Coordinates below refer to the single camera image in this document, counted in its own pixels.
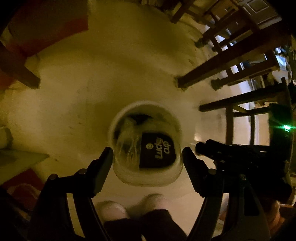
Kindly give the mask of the right white shoe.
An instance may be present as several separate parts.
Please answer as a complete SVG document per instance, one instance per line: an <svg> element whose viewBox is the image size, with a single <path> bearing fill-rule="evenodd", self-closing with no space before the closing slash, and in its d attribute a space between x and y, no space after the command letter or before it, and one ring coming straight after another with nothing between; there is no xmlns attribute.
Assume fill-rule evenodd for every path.
<svg viewBox="0 0 296 241"><path fill-rule="evenodd" d="M145 197L140 205L140 214L147 214L155 210L171 210L171 202L161 194L151 194Z"/></svg>

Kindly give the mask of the clear plastic lucky cup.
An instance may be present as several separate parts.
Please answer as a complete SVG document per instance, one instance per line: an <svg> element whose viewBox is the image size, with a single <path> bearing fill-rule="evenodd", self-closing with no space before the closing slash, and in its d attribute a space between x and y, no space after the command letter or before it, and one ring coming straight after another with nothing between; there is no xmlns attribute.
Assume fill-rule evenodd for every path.
<svg viewBox="0 0 296 241"><path fill-rule="evenodd" d="M167 186L182 172L181 125L163 105L137 101L124 107L113 119L108 138L114 173L125 184Z"/></svg>

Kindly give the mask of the dark wooden chair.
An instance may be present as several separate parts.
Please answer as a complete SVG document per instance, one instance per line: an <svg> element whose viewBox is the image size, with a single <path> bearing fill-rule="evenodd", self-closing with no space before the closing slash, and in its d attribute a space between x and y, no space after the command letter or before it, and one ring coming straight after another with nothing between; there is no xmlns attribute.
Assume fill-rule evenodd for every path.
<svg viewBox="0 0 296 241"><path fill-rule="evenodd" d="M217 109L225 109L226 114L226 144L233 144L234 118L250 116L251 118L251 134L250 144L254 144L255 137L255 116L259 114L268 113L269 107L246 109L242 107L243 104L251 102L277 102L281 101L280 95L287 94L291 100L291 104L295 104L295 82L287 83L286 79L281 78L280 82L269 85L264 88L253 90L247 93L242 93L226 99L214 101L207 104L201 104L199 111L208 112Z"/></svg>
<svg viewBox="0 0 296 241"><path fill-rule="evenodd" d="M242 28L228 39L217 42L215 37L236 22L241 22ZM250 15L238 6L236 11L219 20L197 42L200 46L212 42L217 55L184 76L178 77L177 86L186 89L226 71L227 77L211 81L212 88L217 90L224 85L232 85L238 81L279 70L280 65L274 49L290 41L291 32L285 21L281 20L260 29Z"/></svg>

